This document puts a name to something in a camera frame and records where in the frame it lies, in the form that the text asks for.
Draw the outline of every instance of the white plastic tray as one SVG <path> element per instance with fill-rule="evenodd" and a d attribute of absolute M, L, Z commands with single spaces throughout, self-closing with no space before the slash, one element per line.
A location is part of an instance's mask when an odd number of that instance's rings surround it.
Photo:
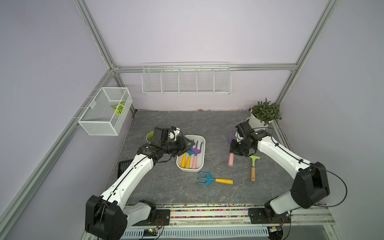
<path fill-rule="evenodd" d="M 204 154 L 205 154 L 205 138 L 202 137 L 202 136 L 199 136 L 199 135 L 185 135 L 186 138 L 188 139 L 191 139 L 193 140 L 195 143 L 197 141 L 199 141 L 199 145 L 197 146 L 197 148 L 200 147 L 200 144 L 201 142 L 203 142 L 203 145 L 201 146 L 201 153 L 199 153 L 197 155 L 197 165 L 196 165 L 196 169 L 186 169 L 186 168 L 182 168 L 180 167 L 181 165 L 181 161 L 183 160 L 183 155 L 177 157 L 177 160 L 176 160 L 176 164 L 177 166 L 180 168 L 181 171 L 184 171 L 184 172 L 199 172 L 201 170 L 201 168 L 203 167 L 204 165 Z"/>

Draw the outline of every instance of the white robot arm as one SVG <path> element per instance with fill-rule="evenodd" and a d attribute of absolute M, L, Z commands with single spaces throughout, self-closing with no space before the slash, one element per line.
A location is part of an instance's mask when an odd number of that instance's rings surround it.
<path fill-rule="evenodd" d="M 290 191 L 264 204 L 267 219 L 280 218 L 281 214 L 302 207 L 309 208 L 329 195 L 325 166 L 302 159 L 281 146 L 265 130 L 255 131 L 248 122 L 236 126 L 238 140 L 232 140 L 230 152 L 250 156 L 249 150 L 259 150 L 282 166 L 294 179 Z"/>
<path fill-rule="evenodd" d="M 141 200 L 134 206 L 125 208 L 125 204 L 139 184 L 140 180 L 163 157 L 163 154 L 180 156 L 191 149 L 195 143 L 180 136 L 176 127 L 156 127 L 153 138 L 137 151 L 137 155 L 123 172 L 101 196 L 92 196 L 86 203 L 85 230 L 101 239 L 117 240 L 126 227 L 140 221 L 151 224 L 155 220 L 156 205 Z"/>
<path fill-rule="evenodd" d="M 302 159 L 278 143 L 264 130 L 254 131 L 248 122 L 236 126 L 238 139 L 232 140 L 230 152 L 240 156 L 250 156 L 249 150 L 259 150 L 270 156 L 294 179 L 287 193 L 268 201 L 264 215 L 270 221 L 280 220 L 287 211 L 299 207 L 309 208 L 329 195 L 325 167 L 321 163 L 311 163 Z M 140 221 L 151 224 L 154 221 L 156 205 L 141 200 L 134 206 L 125 208 L 125 203 L 145 174 L 153 168 L 164 153 L 181 156 L 195 143 L 180 136 L 180 129 L 156 127 L 151 142 L 141 146 L 129 167 L 118 180 L 101 196 L 92 196 L 86 204 L 85 230 L 105 240 L 120 239 L 126 227 Z"/>

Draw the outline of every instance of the wire mesh basket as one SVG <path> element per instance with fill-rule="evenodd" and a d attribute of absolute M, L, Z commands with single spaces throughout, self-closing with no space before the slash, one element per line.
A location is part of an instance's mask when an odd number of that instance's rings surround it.
<path fill-rule="evenodd" d="M 144 94 L 230 94 L 229 65 L 210 67 L 144 68 Z"/>
<path fill-rule="evenodd" d="M 101 88 L 78 122 L 88 135 L 117 136 L 131 104 L 127 88 Z"/>

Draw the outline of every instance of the small green plant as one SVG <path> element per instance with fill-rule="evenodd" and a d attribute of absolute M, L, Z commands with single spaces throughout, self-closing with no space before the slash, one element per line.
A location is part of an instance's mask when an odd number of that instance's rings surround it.
<path fill-rule="evenodd" d="M 267 99 L 265 102 L 257 102 L 257 105 L 253 106 L 251 113 L 260 120 L 260 122 L 265 122 L 264 126 L 267 125 L 270 121 L 277 121 L 281 119 L 280 105 L 276 103 L 269 104 Z"/>
<path fill-rule="evenodd" d="M 149 142 L 152 138 L 153 138 L 153 131 L 148 133 L 147 141 Z"/>
<path fill-rule="evenodd" d="M 120 115 L 122 110 L 124 109 L 124 104 L 125 104 L 125 101 L 121 101 L 119 104 L 113 105 L 111 107 L 116 110 L 115 113 L 117 115 Z"/>

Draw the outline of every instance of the artificial plant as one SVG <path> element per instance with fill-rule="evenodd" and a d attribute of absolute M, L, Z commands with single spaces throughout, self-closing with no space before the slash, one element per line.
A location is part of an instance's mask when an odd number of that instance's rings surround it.
<path fill-rule="evenodd" d="M 280 105 L 276 103 L 270 104 L 270 101 L 265 98 L 265 102 L 257 102 L 257 105 L 253 106 L 251 113 L 260 122 L 264 122 L 264 126 L 268 125 L 270 121 L 277 121 L 281 119 Z"/>

